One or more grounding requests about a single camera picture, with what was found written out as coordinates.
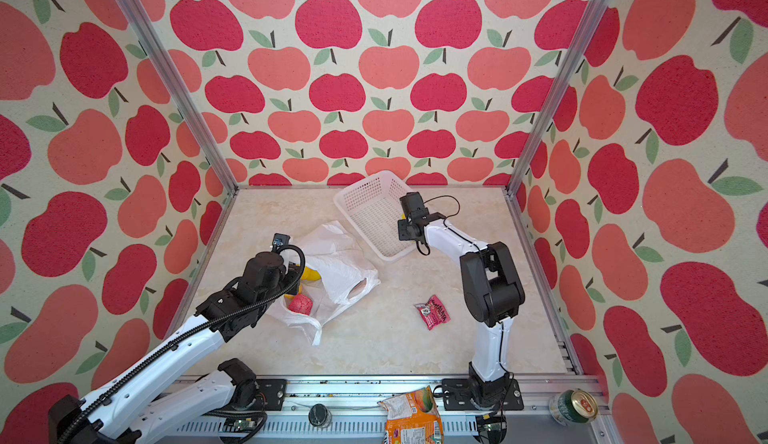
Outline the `red toy apple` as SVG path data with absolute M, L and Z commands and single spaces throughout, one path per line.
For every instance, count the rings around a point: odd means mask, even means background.
M 312 312 L 313 305 L 314 302 L 310 297 L 298 294 L 289 300 L 287 308 L 293 313 L 308 316 Z

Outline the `white plastic bag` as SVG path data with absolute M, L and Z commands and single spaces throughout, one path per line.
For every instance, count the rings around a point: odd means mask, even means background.
M 322 276 L 317 282 L 301 280 L 298 294 L 313 300 L 312 312 L 305 316 L 289 311 L 287 304 L 294 296 L 284 296 L 271 305 L 267 315 L 289 328 L 301 330 L 311 345 L 318 346 L 324 326 L 378 286 L 379 273 L 337 221 L 320 225 L 299 238 L 296 246 L 305 255 L 305 267 Z

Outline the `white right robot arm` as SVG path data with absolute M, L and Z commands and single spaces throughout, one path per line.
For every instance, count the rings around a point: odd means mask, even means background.
M 525 302 L 508 247 L 472 238 L 439 213 L 401 219 L 397 229 L 401 241 L 412 241 L 419 250 L 438 250 L 458 265 L 465 305 L 478 323 L 467 379 L 469 399 L 479 409 L 499 408 L 512 387 L 511 327 Z

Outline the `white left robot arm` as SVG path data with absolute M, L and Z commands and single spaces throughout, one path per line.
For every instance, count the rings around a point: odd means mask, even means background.
M 304 253 L 295 245 L 258 253 L 150 354 L 85 397 L 67 395 L 56 402 L 48 412 L 50 442 L 154 443 L 209 413 L 263 418 L 268 394 L 237 358 L 181 391 L 161 393 L 240 331 L 255 327 L 273 302 L 298 288 L 305 267 Z

